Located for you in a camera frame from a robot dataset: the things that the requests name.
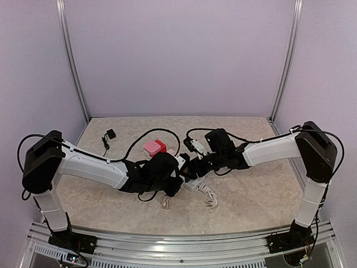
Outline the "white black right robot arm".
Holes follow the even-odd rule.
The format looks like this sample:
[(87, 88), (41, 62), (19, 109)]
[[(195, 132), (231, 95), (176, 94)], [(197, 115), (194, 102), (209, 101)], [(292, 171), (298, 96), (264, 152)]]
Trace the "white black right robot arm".
[(337, 136), (321, 130), (312, 121), (295, 126), (284, 135), (260, 141), (241, 138), (239, 146), (233, 142), (236, 136), (223, 128), (207, 129), (206, 132), (210, 152), (190, 136), (184, 139), (187, 149), (197, 154), (181, 169), (181, 174), (188, 180), (202, 178), (222, 168), (245, 170), (284, 159), (300, 158), (303, 161), (307, 183), (296, 217), (285, 236), (289, 247), (298, 247), (306, 240), (313, 220), (324, 205), (330, 181), (341, 165), (336, 162), (337, 147), (330, 139)]

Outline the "pink folding extension socket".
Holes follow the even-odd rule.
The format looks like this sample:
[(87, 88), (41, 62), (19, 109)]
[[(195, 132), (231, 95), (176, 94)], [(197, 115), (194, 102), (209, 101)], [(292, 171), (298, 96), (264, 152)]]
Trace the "pink folding extension socket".
[(156, 141), (148, 141), (143, 146), (145, 152), (150, 156), (155, 156), (156, 153), (161, 151), (161, 145)]

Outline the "white power strip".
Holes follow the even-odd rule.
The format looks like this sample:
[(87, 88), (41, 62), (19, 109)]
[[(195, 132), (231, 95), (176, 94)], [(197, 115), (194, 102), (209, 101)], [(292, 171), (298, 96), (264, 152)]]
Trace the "white power strip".
[(185, 178), (181, 175), (181, 178), (183, 179), (183, 187), (185, 187), (187, 190), (194, 192), (197, 191), (199, 188), (199, 185), (204, 181), (205, 177), (203, 176), (202, 178), (197, 178), (197, 179), (190, 179), (188, 182), (185, 182)]

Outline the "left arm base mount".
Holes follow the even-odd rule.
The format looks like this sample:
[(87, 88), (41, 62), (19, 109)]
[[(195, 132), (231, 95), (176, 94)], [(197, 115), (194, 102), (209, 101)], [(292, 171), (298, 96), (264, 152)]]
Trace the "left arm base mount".
[(90, 255), (94, 253), (97, 241), (97, 237), (81, 233), (70, 235), (56, 233), (49, 238), (49, 244), (51, 245)]

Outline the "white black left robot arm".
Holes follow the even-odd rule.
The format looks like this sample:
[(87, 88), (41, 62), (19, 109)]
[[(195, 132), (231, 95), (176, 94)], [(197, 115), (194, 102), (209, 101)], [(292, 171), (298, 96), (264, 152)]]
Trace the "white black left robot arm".
[(33, 195), (52, 235), (66, 248), (78, 243), (78, 235), (71, 230), (69, 216), (52, 187), (54, 178), (71, 175), (120, 192), (142, 195), (163, 191), (169, 197), (174, 197), (184, 183), (180, 171), (186, 161), (179, 154), (158, 152), (150, 160), (137, 162), (126, 157), (113, 160), (81, 150), (63, 140), (57, 130), (37, 137), (39, 141), (28, 149), (25, 162), (19, 164), (22, 186)]

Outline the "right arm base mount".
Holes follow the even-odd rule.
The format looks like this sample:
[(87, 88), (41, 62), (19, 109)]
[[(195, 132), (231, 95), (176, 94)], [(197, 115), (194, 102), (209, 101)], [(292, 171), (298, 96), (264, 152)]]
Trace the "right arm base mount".
[(298, 232), (272, 233), (266, 237), (269, 253), (278, 253), (312, 245), (315, 241), (311, 233)]

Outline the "black power adapter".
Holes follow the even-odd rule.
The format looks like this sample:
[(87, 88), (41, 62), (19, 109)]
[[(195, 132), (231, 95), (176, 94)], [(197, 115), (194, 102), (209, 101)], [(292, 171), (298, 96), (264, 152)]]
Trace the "black power adapter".
[(116, 134), (115, 134), (113, 129), (107, 130), (106, 133), (103, 135), (102, 142), (103, 142), (103, 145), (104, 145), (104, 148), (105, 148), (103, 156), (106, 156), (108, 150), (110, 149), (110, 145), (109, 145), (108, 141), (112, 140), (114, 138), (116, 138)]

